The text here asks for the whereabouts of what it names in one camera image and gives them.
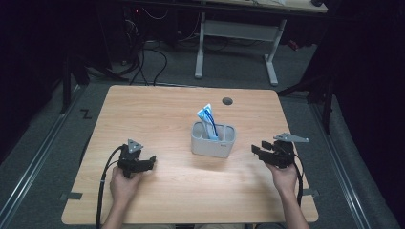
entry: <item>blue toothpaste tube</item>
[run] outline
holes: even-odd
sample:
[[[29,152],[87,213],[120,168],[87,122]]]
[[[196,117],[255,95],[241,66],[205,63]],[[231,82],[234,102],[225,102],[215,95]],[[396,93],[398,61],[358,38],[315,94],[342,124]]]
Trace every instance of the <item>blue toothpaste tube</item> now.
[[[214,116],[212,114],[211,104],[205,105],[201,110],[197,112],[197,116],[202,120],[202,124],[205,131],[211,140],[219,140],[217,128],[214,122]]]

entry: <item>wooden table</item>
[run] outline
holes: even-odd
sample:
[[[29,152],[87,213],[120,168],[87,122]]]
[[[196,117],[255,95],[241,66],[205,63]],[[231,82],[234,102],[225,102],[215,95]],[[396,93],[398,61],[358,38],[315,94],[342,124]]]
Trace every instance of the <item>wooden table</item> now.
[[[230,97],[233,104],[224,105],[224,97]],[[228,158],[191,153],[191,128],[199,121],[196,112],[207,103],[217,123],[236,129]],[[68,200],[62,220],[66,224],[95,223],[103,167],[115,148],[132,138],[144,146],[140,159],[156,155],[157,162],[153,171],[144,173],[126,223],[284,221],[271,172],[250,151],[251,144],[272,142],[281,133],[289,130],[274,91],[113,86],[72,189],[83,196]],[[111,172],[107,174],[102,221],[112,205]],[[312,197],[303,197],[302,209],[307,221],[318,219]]]

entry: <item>human hand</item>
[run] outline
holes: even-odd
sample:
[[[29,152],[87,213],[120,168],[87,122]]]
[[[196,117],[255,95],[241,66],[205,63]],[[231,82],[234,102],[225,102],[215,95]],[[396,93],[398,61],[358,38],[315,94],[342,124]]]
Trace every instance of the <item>human hand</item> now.
[[[297,170],[292,164],[284,169],[279,169],[267,163],[266,167],[273,174],[274,186],[280,194],[294,194],[298,176]]]
[[[126,208],[127,204],[137,192],[141,177],[142,173],[136,173],[131,178],[127,178],[124,176],[122,169],[114,167],[110,182],[110,190],[113,195],[114,204]]]

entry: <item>gray plastic container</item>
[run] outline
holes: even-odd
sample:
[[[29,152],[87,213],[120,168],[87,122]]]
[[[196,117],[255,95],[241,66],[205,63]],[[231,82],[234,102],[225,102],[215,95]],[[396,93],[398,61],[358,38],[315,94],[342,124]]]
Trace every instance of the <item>gray plastic container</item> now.
[[[236,131],[230,125],[217,123],[216,125],[219,140],[211,140],[201,122],[196,122],[191,130],[191,152],[196,155],[229,157],[233,143],[236,138]]]

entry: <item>table hole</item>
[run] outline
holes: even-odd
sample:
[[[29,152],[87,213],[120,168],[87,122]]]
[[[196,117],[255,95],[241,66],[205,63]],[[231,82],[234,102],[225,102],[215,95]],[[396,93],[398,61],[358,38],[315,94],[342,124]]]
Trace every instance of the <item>table hole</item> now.
[[[230,97],[225,97],[225,98],[223,98],[223,104],[224,104],[224,105],[229,106],[229,105],[231,105],[232,103],[233,103],[232,98],[230,98]]]

